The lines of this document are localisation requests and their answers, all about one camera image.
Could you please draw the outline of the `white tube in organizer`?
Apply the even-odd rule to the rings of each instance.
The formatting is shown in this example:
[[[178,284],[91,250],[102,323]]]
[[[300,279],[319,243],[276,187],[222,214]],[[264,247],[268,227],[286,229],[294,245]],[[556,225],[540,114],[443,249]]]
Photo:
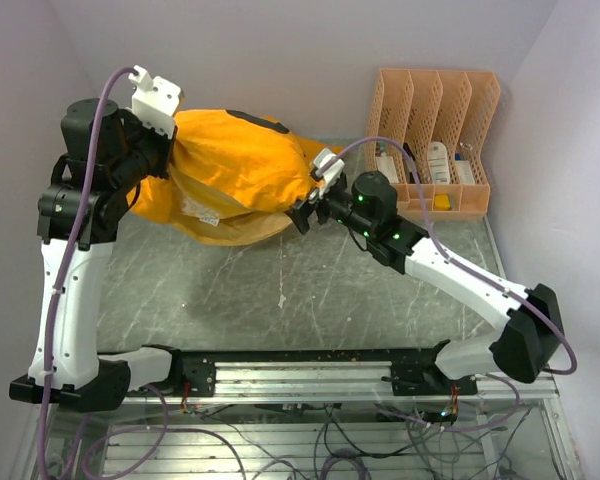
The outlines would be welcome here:
[[[433,141],[429,144],[427,162],[433,184],[449,185],[451,183],[448,151],[442,142]]]

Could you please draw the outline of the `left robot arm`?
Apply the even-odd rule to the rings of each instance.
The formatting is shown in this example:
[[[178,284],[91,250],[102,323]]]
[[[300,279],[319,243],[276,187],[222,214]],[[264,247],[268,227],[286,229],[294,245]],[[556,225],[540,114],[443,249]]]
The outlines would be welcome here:
[[[44,265],[39,336],[27,373],[9,385],[15,401],[48,400],[80,413],[115,410],[128,392],[147,384],[172,397],[184,383],[176,348],[97,351],[102,284],[118,226],[142,180],[167,175],[179,102],[168,95],[122,109],[107,101],[100,121],[97,105],[97,99],[77,101],[61,121],[67,151],[38,201]]]

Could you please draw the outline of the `aluminium mounting rail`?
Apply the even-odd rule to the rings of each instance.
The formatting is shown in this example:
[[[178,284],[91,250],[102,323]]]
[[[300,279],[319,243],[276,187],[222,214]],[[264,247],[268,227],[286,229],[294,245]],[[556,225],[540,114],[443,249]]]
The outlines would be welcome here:
[[[415,387],[393,386],[390,362],[216,362],[215,376],[194,386],[187,400],[195,404],[258,404],[299,402],[347,402],[450,399],[443,393],[416,393]],[[513,401],[544,400],[559,397],[554,379],[541,375],[533,384],[476,375],[469,388],[459,385],[460,400]]]

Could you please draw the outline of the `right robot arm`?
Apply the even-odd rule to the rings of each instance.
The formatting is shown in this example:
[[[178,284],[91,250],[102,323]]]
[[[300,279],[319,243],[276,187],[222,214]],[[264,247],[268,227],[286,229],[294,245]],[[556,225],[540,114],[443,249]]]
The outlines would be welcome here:
[[[364,251],[381,265],[409,275],[469,307],[492,332],[435,346],[431,365],[420,373],[422,387],[439,396],[456,380],[500,371],[531,384],[547,367],[564,329],[555,292],[544,284],[529,289],[477,267],[445,247],[420,226],[401,217],[398,195],[380,172],[359,175],[353,183],[340,176],[328,192],[314,190],[289,211],[301,233],[309,217],[334,220],[365,240]]]

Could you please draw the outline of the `peach plastic file organizer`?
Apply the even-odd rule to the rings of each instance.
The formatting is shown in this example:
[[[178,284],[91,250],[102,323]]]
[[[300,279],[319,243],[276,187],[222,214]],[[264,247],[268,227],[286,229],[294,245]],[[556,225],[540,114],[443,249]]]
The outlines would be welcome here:
[[[500,99],[500,85],[489,71],[381,68],[378,73],[365,135],[407,142],[416,158],[427,210],[435,221],[469,221],[484,217],[491,188],[482,162],[482,148]],[[433,184],[427,162],[428,146],[442,142],[448,151],[451,183]],[[416,183],[408,174],[399,151],[384,142],[393,157],[399,183],[398,210],[410,218],[423,218]],[[375,146],[364,146],[366,167],[377,170]],[[455,160],[468,160],[475,185],[459,183]],[[435,211],[433,198],[447,194],[451,211]]]

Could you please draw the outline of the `yellow block in organizer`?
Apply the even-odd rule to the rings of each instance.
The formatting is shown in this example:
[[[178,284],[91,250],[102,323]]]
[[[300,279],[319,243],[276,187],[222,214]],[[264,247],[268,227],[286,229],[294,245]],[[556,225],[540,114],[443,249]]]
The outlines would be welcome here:
[[[453,209],[451,198],[447,194],[436,194],[433,198],[435,211],[451,211]]]

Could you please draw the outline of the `black item in organizer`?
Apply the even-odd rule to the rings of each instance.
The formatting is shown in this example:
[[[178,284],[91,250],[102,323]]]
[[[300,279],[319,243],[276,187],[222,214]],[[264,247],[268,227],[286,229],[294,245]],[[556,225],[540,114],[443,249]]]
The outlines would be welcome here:
[[[410,183],[415,184],[416,179],[419,177],[415,155],[407,142],[403,143],[403,149],[406,152],[404,165],[408,174],[408,180]]]

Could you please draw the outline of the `orange Mickey Mouse pillowcase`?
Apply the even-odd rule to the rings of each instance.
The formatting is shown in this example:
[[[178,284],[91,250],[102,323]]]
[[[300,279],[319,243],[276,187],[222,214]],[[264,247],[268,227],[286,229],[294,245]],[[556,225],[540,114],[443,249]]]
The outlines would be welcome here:
[[[180,111],[175,122],[168,176],[149,176],[128,193],[132,213],[226,247],[291,226],[288,212],[314,188],[312,162],[325,144],[237,110]]]

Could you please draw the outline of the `red white box in organizer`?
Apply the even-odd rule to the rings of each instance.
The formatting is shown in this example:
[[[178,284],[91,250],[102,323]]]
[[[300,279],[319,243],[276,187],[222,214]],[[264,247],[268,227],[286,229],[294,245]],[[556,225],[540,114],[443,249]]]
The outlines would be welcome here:
[[[398,184],[399,178],[394,159],[389,154],[384,142],[377,142],[375,146],[375,161],[377,170],[380,171],[391,184]]]

